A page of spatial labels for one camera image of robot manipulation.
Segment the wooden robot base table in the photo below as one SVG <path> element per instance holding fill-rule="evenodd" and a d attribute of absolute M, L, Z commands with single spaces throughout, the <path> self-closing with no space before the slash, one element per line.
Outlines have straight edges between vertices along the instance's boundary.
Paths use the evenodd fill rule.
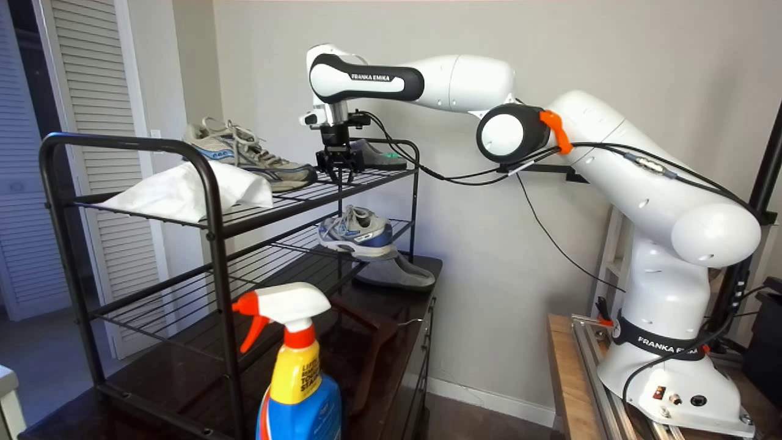
<path fill-rule="evenodd" d="M 590 318 L 549 316 L 548 340 L 555 426 L 567 440 L 736 440 L 651 423 L 609 393 L 594 377 L 605 351 L 605 332 Z M 715 357 L 715 366 L 738 385 L 754 440 L 782 440 L 782 413 L 739 374 L 739 362 Z"/>

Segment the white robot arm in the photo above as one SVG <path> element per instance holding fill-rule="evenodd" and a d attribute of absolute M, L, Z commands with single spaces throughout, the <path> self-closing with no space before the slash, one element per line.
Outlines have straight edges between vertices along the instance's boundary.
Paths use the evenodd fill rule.
<path fill-rule="evenodd" d="M 347 148 L 352 97 L 386 97 L 475 118 L 478 151 L 517 171 L 556 151 L 629 222 L 626 297 L 595 377 L 655 423 L 753 438 L 738 385 L 705 354 L 708 274 L 747 258 L 759 222 L 733 193 L 689 171 L 611 105 L 568 90 L 548 108 L 513 96 L 508 64 L 433 55 L 375 66 L 331 44 L 307 50 L 312 112 L 326 148 Z"/>

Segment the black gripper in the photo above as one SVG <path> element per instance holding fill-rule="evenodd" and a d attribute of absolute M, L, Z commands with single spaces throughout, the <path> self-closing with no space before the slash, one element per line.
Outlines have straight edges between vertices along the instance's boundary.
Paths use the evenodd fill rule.
<path fill-rule="evenodd" d="M 318 124 L 323 148 L 314 153 L 318 168 L 324 173 L 334 171 L 362 171 L 363 159 L 356 148 L 348 146 L 348 129 L 363 127 L 367 112 L 363 110 L 343 110 L 340 105 L 324 105 L 323 120 Z"/>

